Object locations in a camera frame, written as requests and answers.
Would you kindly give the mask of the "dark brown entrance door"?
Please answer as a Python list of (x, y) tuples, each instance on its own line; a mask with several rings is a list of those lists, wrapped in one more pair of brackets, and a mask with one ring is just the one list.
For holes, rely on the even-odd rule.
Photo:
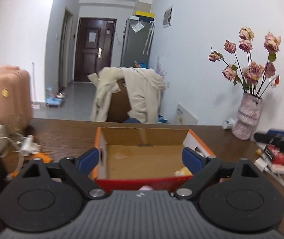
[(74, 81), (111, 66), (115, 27), (112, 18), (80, 18), (75, 51)]

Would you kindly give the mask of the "beige coat on chair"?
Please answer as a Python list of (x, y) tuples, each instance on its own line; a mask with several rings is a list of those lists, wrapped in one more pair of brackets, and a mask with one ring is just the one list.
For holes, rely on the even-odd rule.
[(123, 79), (130, 105), (126, 110), (128, 117), (140, 123), (158, 122), (161, 94), (166, 84), (153, 69), (106, 67), (87, 77), (96, 87), (91, 121), (107, 121), (112, 96), (120, 93), (118, 81)]

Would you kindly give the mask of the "red black small box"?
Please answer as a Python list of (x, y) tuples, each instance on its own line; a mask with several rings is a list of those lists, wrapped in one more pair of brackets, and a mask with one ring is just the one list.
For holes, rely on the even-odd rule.
[(273, 145), (266, 145), (263, 151), (272, 164), (284, 166), (284, 153), (279, 148)]

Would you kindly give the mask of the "white umbrella on refrigerator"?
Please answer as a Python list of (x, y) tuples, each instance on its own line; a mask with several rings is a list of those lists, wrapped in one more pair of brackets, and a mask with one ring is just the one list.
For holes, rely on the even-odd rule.
[(143, 48), (143, 55), (149, 55), (149, 50), (150, 50), (150, 46), (151, 46), (151, 42), (152, 42), (152, 38), (153, 38), (153, 34), (154, 34), (154, 21), (150, 21), (150, 28), (148, 31), (148, 35), (147, 35), (147, 39), (145, 42), (145, 46)]

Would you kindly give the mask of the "pink textured vase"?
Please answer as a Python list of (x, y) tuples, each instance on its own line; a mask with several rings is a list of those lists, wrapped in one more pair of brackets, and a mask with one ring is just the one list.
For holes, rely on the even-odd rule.
[(236, 114), (237, 121), (232, 129), (232, 134), (239, 140), (246, 141), (250, 138), (253, 129), (258, 125), (263, 108), (260, 97), (244, 93)]

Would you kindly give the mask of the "grey refrigerator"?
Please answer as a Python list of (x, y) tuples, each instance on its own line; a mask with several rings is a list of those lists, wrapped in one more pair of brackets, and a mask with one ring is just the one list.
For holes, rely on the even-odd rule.
[(121, 67), (129, 68), (139, 64), (141, 68), (148, 68), (149, 55), (143, 55), (142, 51), (150, 28), (150, 21), (153, 20), (148, 17), (140, 17), (139, 20), (130, 17), (126, 20)]

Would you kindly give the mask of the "orange fabric band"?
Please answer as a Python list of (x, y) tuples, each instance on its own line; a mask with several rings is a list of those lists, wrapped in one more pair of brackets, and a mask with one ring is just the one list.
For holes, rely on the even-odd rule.
[(28, 157), (24, 157), (21, 153), (19, 153), (19, 161), (17, 168), (12, 173), (10, 173), (9, 176), (13, 178), (16, 177), (19, 174), (19, 172), (22, 170), (24, 165), (28, 164), (32, 160), (42, 160), (46, 164), (53, 162), (53, 159), (50, 157), (48, 153), (36, 153)]

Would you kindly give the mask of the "pink suitcase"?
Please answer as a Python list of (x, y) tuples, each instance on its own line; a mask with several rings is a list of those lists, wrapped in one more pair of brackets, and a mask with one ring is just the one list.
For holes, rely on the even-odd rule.
[(24, 130), (32, 115), (30, 74), (18, 66), (0, 65), (0, 125)]

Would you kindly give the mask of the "yellow box on refrigerator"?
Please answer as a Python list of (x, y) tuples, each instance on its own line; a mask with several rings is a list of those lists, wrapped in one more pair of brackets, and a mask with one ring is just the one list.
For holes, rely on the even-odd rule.
[(148, 18), (154, 18), (155, 14), (150, 13), (150, 12), (144, 12), (144, 11), (136, 11), (135, 12), (135, 16), (139, 16), (139, 17), (148, 17)]

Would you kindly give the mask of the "dried pink rose bouquet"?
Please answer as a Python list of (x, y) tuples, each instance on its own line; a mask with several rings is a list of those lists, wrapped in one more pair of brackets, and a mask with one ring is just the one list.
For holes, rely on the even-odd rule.
[[(214, 50), (211, 50), (209, 54), (209, 61), (224, 62), (226, 64), (226, 67), (222, 70), (224, 78), (234, 85), (241, 84), (244, 93), (260, 98), (269, 87), (276, 88), (280, 83), (280, 76), (276, 74), (274, 62), (277, 59), (277, 53), (280, 51), (282, 38), (271, 32), (265, 35), (263, 46), (267, 51), (267, 62), (264, 65), (256, 63), (252, 58), (252, 41), (254, 38), (255, 34), (249, 27), (241, 28), (238, 44), (230, 42), (228, 39), (224, 42), (224, 50), (234, 55), (235, 62), (229, 64), (222, 53)], [(247, 55), (246, 67), (240, 65), (237, 50)]]

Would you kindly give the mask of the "brown wooden chair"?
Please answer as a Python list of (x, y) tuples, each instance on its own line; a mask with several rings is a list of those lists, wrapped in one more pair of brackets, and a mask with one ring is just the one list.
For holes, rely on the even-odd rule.
[(118, 80), (118, 86), (120, 91), (111, 96), (107, 122), (125, 122), (129, 118), (128, 112), (131, 110), (131, 105), (125, 80)]

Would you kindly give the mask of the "orange red cardboard box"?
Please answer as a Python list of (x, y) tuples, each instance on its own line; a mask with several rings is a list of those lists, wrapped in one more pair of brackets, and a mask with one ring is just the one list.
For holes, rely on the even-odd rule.
[(205, 158), (214, 156), (190, 129), (98, 127), (94, 146), (100, 156), (91, 177), (108, 193), (143, 186), (173, 192), (192, 177), (174, 176), (185, 167), (185, 147)]

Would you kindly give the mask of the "white board against wall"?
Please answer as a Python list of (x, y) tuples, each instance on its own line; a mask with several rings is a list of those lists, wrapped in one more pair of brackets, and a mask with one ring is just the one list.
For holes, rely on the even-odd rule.
[(175, 125), (197, 125), (198, 119), (192, 113), (190, 113), (187, 109), (185, 109), (181, 104), (177, 105), (177, 110), (174, 116), (174, 124)]

